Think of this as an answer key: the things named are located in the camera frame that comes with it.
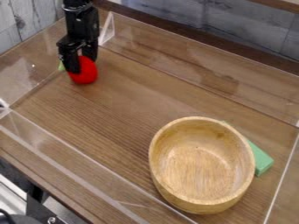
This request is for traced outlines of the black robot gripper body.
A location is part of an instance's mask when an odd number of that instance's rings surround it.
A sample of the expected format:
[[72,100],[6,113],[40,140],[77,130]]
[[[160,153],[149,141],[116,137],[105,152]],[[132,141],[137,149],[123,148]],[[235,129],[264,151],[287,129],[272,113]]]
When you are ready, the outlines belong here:
[[91,0],[63,0],[67,35],[59,40],[57,47],[75,49],[87,46],[93,49],[99,44],[99,11]]

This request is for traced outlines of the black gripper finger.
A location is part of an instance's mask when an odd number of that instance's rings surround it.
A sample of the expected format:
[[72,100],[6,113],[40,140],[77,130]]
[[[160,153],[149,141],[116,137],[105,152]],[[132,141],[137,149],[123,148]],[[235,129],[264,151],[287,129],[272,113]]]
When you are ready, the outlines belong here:
[[59,47],[59,58],[68,72],[77,74],[80,72],[80,59],[77,50],[64,46]]
[[81,48],[81,55],[88,57],[92,61],[97,59],[99,56],[99,41],[88,42]]

